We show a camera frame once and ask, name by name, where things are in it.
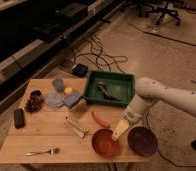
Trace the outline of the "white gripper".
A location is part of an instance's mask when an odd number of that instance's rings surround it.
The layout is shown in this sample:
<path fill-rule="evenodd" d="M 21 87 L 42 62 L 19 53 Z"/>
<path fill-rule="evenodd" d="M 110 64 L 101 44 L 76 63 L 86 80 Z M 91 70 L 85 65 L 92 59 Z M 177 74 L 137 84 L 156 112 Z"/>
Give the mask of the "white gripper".
<path fill-rule="evenodd" d="M 144 107 L 133 106 L 129 104 L 124 111 L 125 119 L 122 119 L 118 122 L 115 130 L 113 131 L 112 139 L 114 141 L 118 140 L 119 137 L 128 130 L 129 124 L 134 125 L 139 123 L 145 112 L 146 110 Z"/>

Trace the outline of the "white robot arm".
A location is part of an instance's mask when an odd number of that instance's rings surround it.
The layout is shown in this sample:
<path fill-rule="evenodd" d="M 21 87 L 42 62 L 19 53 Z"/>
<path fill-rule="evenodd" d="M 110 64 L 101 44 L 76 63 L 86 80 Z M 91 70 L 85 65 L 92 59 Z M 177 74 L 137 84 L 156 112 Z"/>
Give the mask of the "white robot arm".
<path fill-rule="evenodd" d="M 112 139 L 118 140 L 129 128 L 140 122 L 159 100 L 196 117 L 196 91 L 168 87 L 157 80 L 142 77 L 136 80 L 135 95 L 114 129 Z"/>

